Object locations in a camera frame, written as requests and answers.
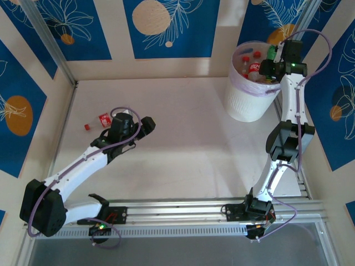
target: white trash bin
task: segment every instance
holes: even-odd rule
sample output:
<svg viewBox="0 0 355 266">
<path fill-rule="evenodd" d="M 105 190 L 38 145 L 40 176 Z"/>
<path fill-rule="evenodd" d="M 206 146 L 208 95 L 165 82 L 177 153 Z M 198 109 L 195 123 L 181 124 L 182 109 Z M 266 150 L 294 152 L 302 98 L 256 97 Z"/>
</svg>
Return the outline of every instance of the white trash bin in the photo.
<svg viewBox="0 0 355 266">
<path fill-rule="evenodd" d="M 242 64 L 242 57 L 260 51 L 261 59 L 266 59 L 270 45 L 263 42 L 247 42 L 239 45 L 233 53 L 227 88 L 224 96 L 224 108 L 234 119 L 253 122 L 263 116 L 280 91 L 280 84 L 261 84 L 244 78 L 237 72 Z"/>
</svg>

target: orange circle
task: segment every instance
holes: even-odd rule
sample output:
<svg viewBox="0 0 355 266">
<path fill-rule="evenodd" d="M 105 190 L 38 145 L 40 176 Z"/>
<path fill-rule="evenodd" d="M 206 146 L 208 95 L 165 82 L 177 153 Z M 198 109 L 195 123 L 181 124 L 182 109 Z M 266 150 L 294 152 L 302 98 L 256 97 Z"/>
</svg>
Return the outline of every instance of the orange circle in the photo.
<svg viewBox="0 0 355 266">
<path fill-rule="evenodd" d="M 278 45 L 279 42 L 284 40 L 283 32 L 285 32 L 286 38 L 291 35 L 294 27 L 294 24 L 287 24 L 284 25 L 282 28 L 275 29 L 267 38 L 267 43 L 270 43 L 272 45 Z"/>
<path fill-rule="evenodd" d="M 331 108 L 331 119 L 336 122 L 339 121 L 340 118 L 342 118 L 342 109 L 338 105 L 335 105 Z"/>
<path fill-rule="evenodd" d="M 60 36 L 60 39 L 62 40 L 63 43 L 67 45 L 72 45 L 75 42 L 74 38 L 67 33 L 64 33 L 62 36 Z"/>
<path fill-rule="evenodd" d="M 33 113 L 29 101 L 22 96 L 12 96 L 7 100 L 5 110 L 6 125 L 17 136 L 26 136 L 32 126 Z"/>
</svg>

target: metal frame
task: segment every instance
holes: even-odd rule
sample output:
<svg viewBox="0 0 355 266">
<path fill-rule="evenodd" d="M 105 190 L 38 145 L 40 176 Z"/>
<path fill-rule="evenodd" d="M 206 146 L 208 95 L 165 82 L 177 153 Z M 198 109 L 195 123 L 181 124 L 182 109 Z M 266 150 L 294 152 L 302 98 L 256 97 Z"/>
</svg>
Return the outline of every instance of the metal frame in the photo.
<svg viewBox="0 0 355 266">
<path fill-rule="evenodd" d="M 47 24 L 36 7 L 36 4 L 34 4 L 31 0 L 18 0 L 18 2 L 56 65 L 62 70 L 64 76 L 71 83 L 71 85 L 75 87 L 77 82 L 75 81 L 73 73 L 70 71 L 58 43 L 55 41 L 52 33 L 47 27 Z"/>
<path fill-rule="evenodd" d="M 227 203 L 241 203 L 241 198 L 187 199 L 169 201 L 111 201 L 112 206 L 127 206 L 126 225 L 119 225 L 123 238 L 131 237 L 193 237 L 193 236 L 242 236 L 251 222 L 227 222 L 221 213 Z M 298 209 L 292 223 L 314 223 L 328 264 L 340 265 L 326 226 L 327 216 L 321 201 L 287 199 L 285 202 Z M 293 216 L 293 210 L 274 203 L 276 222 L 284 223 Z M 89 238 L 88 228 L 69 224 L 51 239 Z M 13 265 L 27 265 L 35 239 L 25 232 L 19 257 Z M 117 238 L 116 234 L 102 236 Z"/>
<path fill-rule="evenodd" d="M 298 32 L 299 30 L 307 29 L 310 22 L 312 21 L 313 16 L 316 14 L 322 0 L 304 0 L 307 1 L 305 8 L 303 9 L 300 18 L 298 19 L 292 32 Z M 301 40 L 304 35 L 304 32 L 297 34 L 292 39 Z"/>
</svg>

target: white robotic arm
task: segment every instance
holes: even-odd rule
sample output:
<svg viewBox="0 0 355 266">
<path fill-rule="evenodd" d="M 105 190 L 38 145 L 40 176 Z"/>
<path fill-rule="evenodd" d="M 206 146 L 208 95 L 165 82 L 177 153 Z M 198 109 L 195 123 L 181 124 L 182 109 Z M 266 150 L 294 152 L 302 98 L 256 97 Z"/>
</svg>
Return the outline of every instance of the white robotic arm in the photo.
<svg viewBox="0 0 355 266">
<path fill-rule="evenodd" d="M 20 218 L 39 230 L 45 236 L 56 234 L 63 225 L 78 221 L 92 224 L 85 218 L 105 220 L 111 213 L 121 212 L 111 223 L 124 223 L 126 208 L 110 207 L 104 198 L 90 194 L 82 201 L 68 201 L 70 194 L 93 173 L 105 167 L 117 156 L 135 148 L 135 142 L 150 134 L 155 123 L 145 117 L 139 124 L 125 112 L 113 116 L 111 128 L 104 130 L 90 147 L 65 169 L 46 178 L 43 182 L 32 180 L 26 186 L 20 211 Z"/>
<path fill-rule="evenodd" d="M 266 141 L 267 162 L 257 183 L 241 204 L 226 204 L 229 222 L 265 222 L 264 226 L 250 226 L 249 239 L 264 235 L 275 221 L 273 193 L 282 175 L 295 159 L 300 158 L 310 143 L 315 128 L 308 125 L 302 83 L 307 76 L 307 65 L 301 63 L 302 42 L 286 40 L 277 47 L 270 46 L 268 58 L 261 63 L 259 73 L 274 78 L 281 84 L 282 118 Z"/>
</svg>

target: metal corner post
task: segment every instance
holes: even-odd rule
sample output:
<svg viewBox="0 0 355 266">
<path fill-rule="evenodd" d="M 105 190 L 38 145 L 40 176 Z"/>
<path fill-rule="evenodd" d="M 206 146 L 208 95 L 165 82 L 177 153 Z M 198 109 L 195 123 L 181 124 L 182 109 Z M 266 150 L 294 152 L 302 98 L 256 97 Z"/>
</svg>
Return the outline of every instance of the metal corner post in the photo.
<svg viewBox="0 0 355 266">
<path fill-rule="evenodd" d="M 59 48 L 59 45 L 55 41 L 53 35 L 51 34 L 47 24 L 45 23 L 43 17 L 41 16 L 35 2 L 31 0 L 18 0 L 19 4 L 28 20 L 31 22 L 33 28 L 37 32 L 44 46 L 48 50 L 50 56 L 53 58 L 57 66 L 62 70 L 65 77 L 75 88 L 76 81 L 72 72 L 70 71 L 67 61 Z"/>
<path fill-rule="evenodd" d="M 293 32 L 298 32 L 299 30 L 307 29 L 313 16 L 316 14 L 322 0 L 301 0 L 307 1 L 305 8 L 303 9 L 300 18 L 298 19 Z M 297 34 L 292 39 L 293 40 L 301 40 L 304 32 Z"/>
</svg>

